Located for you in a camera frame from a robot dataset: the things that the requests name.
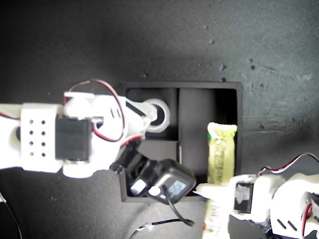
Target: dust speck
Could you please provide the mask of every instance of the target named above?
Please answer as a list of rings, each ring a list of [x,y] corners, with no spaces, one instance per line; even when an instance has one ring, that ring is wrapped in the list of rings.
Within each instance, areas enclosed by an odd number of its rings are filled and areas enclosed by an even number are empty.
[[[224,71],[227,68],[227,66],[225,64],[221,64],[219,67],[220,71]]]

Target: label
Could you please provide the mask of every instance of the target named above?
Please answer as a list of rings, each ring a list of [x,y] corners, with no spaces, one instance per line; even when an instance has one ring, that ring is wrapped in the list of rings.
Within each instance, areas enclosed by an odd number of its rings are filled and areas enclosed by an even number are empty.
[[[186,187],[186,184],[176,180],[168,189],[169,197],[173,198],[180,194],[181,191]]]

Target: black box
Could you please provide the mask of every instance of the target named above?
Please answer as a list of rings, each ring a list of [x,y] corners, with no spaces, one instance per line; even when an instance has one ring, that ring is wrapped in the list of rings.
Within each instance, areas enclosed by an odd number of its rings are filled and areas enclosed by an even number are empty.
[[[170,125],[162,133],[147,133],[140,151],[155,160],[171,158],[192,170],[197,185],[207,182],[209,122],[236,124],[235,174],[242,158],[242,85],[217,82],[124,82],[124,96],[136,102],[156,98],[170,109]],[[120,175],[123,202],[156,202],[132,197],[125,174]],[[181,201],[200,201],[190,192]]]

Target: red wire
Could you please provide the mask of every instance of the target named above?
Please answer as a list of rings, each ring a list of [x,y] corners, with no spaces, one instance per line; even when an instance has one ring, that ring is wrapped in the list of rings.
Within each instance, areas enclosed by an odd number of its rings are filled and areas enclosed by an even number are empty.
[[[110,92],[111,94],[113,95],[114,99],[116,100],[118,106],[119,106],[119,109],[120,109],[120,112],[121,112],[121,115],[122,115],[122,132],[121,132],[121,135],[119,138],[117,139],[112,139],[112,138],[109,138],[109,137],[106,137],[105,135],[101,134],[99,132],[99,130],[93,125],[93,132],[101,139],[103,140],[106,140],[108,142],[118,142],[122,139],[123,135],[124,135],[124,130],[125,130],[125,117],[124,117],[124,111],[123,111],[123,108],[122,108],[122,105],[121,105],[121,102],[120,102],[120,99],[119,99],[119,96],[118,94],[116,93],[116,91],[113,89],[113,87],[111,85],[109,85],[108,83],[106,83],[105,81],[102,81],[102,80],[98,80],[98,79],[93,79],[93,80],[89,80],[89,81],[82,81],[82,82],[79,82],[79,83],[76,83],[74,84],[73,86],[71,86],[69,88],[68,91],[72,91],[75,87],[77,86],[81,86],[81,85],[86,85],[86,84],[89,84],[90,82],[96,82],[96,83],[99,83],[99,84],[102,84],[103,86],[105,86]],[[67,99],[66,97],[63,98],[63,102],[64,104],[67,103]]]
[[[20,118],[14,118],[14,117],[8,116],[8,115],[6,115],[4,113],[1,113],[1,112],[0,112],[0,116],[5,117],[7,119],[11,119],[11,120],[13,120],[13,119],[14,120],[20,120]]]
[[[143,135],[138,134],[138,135],[133,135],[131,137],[128,137],[127,139],[125,139],[122,143],[121,143],[121,147],[123,147],[124,145],[126,145],[127,143],[137,139],[137,138],[142,138]]]
[[[302,236],[303,236],[303,239],[305,238],[305,227],[306,227],[306,221],[307,221],[307,218],[308,216],[310,215],[310,212],[312,211],[312,205],[311,204],[308,204],[306,206],[306,209],[305,209],[305,212],[303,214],[303,226],[302,226]]]
[[[310,156],[312,158],[314,158],[317,162],[319,162],[319,159],[313,155],[312,153],[303,153],[300,154],[299,156],[297,156],[296,158],[294,158],[292,161],[290,161],[289,163],[287,163],[285,166],[278,168],[278,169],[272,169],[269,166],[263,167],[259,172],[258,172],[258,176],[262,175],[262,173],[268,169],[269,171],[271,171],[272,173],[282,173],[284,172],[287,168],[289,168],[290,166],[292,166],[295,162],[297,162],[301,157],[303,156]]]

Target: dark table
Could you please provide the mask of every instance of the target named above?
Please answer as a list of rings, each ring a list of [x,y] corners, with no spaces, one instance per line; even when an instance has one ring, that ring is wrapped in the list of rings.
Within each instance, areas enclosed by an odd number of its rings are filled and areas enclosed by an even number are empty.
[[[301,152],[319,154],[318,16],[315,0],[2,1],[0,102],[61,103],[69,85],[92,77],[114,86],[241,82],[240,171],[279,167]],[[318,170],[305,158],[286,175]],[[175,218],[159,203],[122,203],[118,176],[107,171],[79,180],[6,169],[0,191],[24,239],[126,239],[145,222]],[[201,238],[205,203],[176,207],[196,226],[172,223],[136,238]],[[3,205],[0,215],[1,238],[17,238]],[[263,238],[234,219],[230,231],[234,239]]]

